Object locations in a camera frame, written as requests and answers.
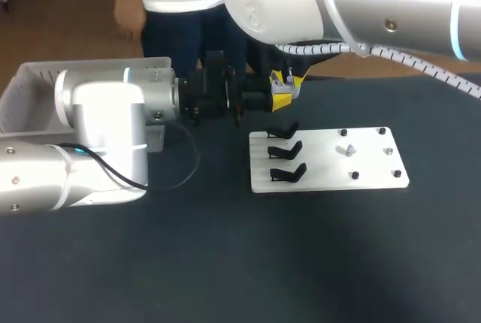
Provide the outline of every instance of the black clip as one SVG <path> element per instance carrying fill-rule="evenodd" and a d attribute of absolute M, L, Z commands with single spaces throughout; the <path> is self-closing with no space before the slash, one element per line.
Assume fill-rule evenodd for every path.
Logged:
<path fill-rule="evenodd" d="M 280 139 L 290 139 L 291 137 L 294 136 L 295 132 L 299 130 L 299 123 L 298 122 L 294 122 L 291 127 L 289 128 L 289 130 L 281 130 L 281 129 L 277 129 L 277 128 L 268 128 L 267 129 L 267 133 L 268 133 L 268 138 L 271 139 L 273 137 L 278 137 Z"/>
<path fill-rule="evenodd" d="M 280 169 L 271 169 L 271 179 L 272 181 L 277 182 L 289 182 L 289 183 L 297 183 L 300 178 L 306 173 L 307 165 L 306 163 L 302 163 L 299 167 L 295 170 L 294 173 L 290 171 L 283 171 Z"/>
<path fill-rule="evenodd" d="M 278 148 L 277 146 L 268 147 L 269 159 L 273 156 L 279 159 L 294 160 L 302 149 L 302 141 L 298 141 L 290 150 Z"/>

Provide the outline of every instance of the white basket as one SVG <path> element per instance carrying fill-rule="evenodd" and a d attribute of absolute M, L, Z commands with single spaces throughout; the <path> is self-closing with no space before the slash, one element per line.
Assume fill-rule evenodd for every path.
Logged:
<path fill-rule="evenodd" d="M 60 122 L 53 101 L 53 89 L 60 71 L 170 66 L 170 58 L 26 62 L 19 67 L 0 98 L 0 139 L 43 142 L 51 137 L 65 141 L 66 136 L 73 135 L 73 129 Z"/>

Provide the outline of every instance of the brown floor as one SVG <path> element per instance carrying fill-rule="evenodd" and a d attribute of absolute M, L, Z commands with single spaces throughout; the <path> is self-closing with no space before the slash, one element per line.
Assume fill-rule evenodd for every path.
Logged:
<path fill-rule="evenodd" d="M 113 0 L 16 0 L 10 16 L 0 12 L 0 91 L 22 62 L 141 56 L 138 42 L 116 33 Z M 454 72 L 481 72 L 481 64 L 440 57 L 424 59 Z M 313 70 L 336 77 L 417 74 L 377 58 L 339 56 Z"/>

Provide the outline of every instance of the white plate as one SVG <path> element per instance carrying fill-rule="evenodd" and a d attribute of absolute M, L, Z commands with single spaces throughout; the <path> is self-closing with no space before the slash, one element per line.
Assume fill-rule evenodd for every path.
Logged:
<path fill-rule="evenodd" d="M 325 190 L 392 189 L 406 188 L 409 177 L 402 162 L 391 129 L 381 135 L 380 128 L 297 131 L 290 140 L 268 139 L 265 131 L 249 136 L 250 176 L 255 193 L 312 192 Z M 269 159 L 268 147 L 291 149 L 299 140 L 303 148 L 293 161 Z M 346 156 L 346 149 L 353 145 L 356 153 Z M 392 155 L 386 150 L 391 148 Z M 271 181 L 270 169 L 295 171 L 306 163 L 307 172 L 297 183 Z M 352 172 L 359 178 L 354 180 Z M 399 178 L 394 172 L 401 171 Z"/>

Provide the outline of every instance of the black table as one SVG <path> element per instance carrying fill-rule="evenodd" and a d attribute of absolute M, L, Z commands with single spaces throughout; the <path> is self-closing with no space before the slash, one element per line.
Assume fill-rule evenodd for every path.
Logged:
<path fill-rule="evenodd" d="M 254 195 L 248 134 L 295 119 L 390 127 L 409 188 Z M 191 130 L 201 166 L 179 189 L 1 218 L 0 320 L 481 320 L 481 101 L 424 77 L 326 80 L 238 130 L 230 119 Z M 168 127 L 152 184 L 180 179 L 192 157 Z"/>

